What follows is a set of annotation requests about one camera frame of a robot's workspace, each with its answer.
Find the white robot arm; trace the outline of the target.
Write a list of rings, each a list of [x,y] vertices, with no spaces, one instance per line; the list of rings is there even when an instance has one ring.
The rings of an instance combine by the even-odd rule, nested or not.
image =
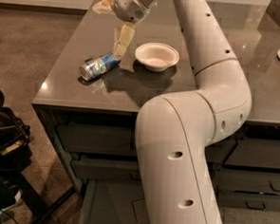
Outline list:
[[[102,0],[96,12],[115,14],[121,57],[132,27],[157,0]],[[206,0],[173,0],[196,89],[162,94],[137,116],[136,150],[150,224],[223,224],[206,164],[205,148],[226,139],[250,115],[252,94]]]

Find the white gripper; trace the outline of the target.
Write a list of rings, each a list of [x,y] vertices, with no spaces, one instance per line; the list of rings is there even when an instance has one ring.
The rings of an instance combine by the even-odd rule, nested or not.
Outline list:
[[[116,13],[125,22],[121,27],[116,27],[114,33],[113,53],[118,58],[122,58],[129,48],[136,32],[134,23],[138,24],[149,14],[149,9],[141,0],[102,0],[94,4],[92,10],[103,14]]]

